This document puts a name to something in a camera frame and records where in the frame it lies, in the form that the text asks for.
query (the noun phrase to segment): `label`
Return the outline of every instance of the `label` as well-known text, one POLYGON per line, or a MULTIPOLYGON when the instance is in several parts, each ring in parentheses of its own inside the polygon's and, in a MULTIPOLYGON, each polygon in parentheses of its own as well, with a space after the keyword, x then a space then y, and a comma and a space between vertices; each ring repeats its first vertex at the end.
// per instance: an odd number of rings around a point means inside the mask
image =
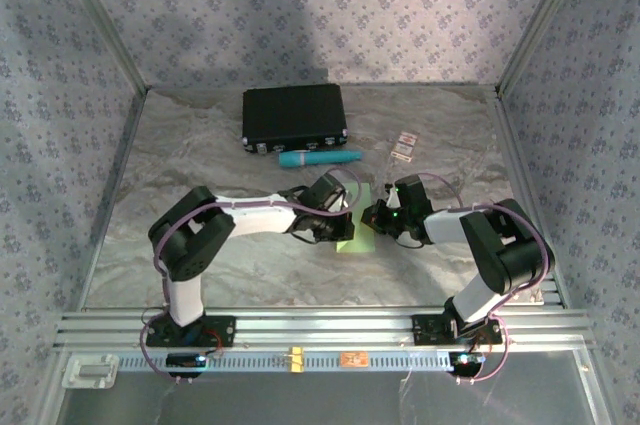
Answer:
POLYGON ((366 368, 369 366, 369 353, 342 352, 340 354, 340 366, 342 368, 366 368))

